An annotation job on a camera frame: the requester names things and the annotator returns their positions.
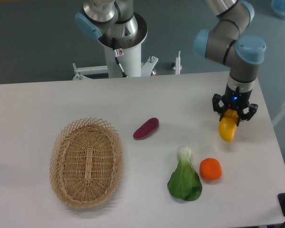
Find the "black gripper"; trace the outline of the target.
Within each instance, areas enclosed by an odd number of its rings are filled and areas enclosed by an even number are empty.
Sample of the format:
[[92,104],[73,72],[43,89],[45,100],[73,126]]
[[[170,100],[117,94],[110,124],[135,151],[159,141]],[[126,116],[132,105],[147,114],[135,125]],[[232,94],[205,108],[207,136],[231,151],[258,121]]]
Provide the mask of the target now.
[[224,95],[214,94],[212,98],[213,111],[224,117],[228,109],[236,110],[237,126],[241,121],[249,121],[257,112],[258,105],[249,103],[252,90],[240,92],[237,88],[231,89],[226,85]]

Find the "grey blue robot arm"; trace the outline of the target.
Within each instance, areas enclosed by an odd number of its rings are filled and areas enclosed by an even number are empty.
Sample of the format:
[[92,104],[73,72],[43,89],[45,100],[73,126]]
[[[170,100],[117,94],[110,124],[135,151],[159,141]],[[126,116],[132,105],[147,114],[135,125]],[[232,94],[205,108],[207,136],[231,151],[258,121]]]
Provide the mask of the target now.
[[[266,44],[258,36],[243,35],[254,17],[251,4],[243,0],[209,0],[218,18],[213,30],[201,30],[193,50],[203,58],[229,67],[224,95],[215,94],[213,110],[221,119],[230,116],[238,124],[250,120],[257,104],[249,98],[264,60]],[[86,0],[74,16],[78,28],[104,47],[110,78],[150,76],[157,58],[141,59],[141,45],[147,37],[146,21],[133,10],[131,0]]]

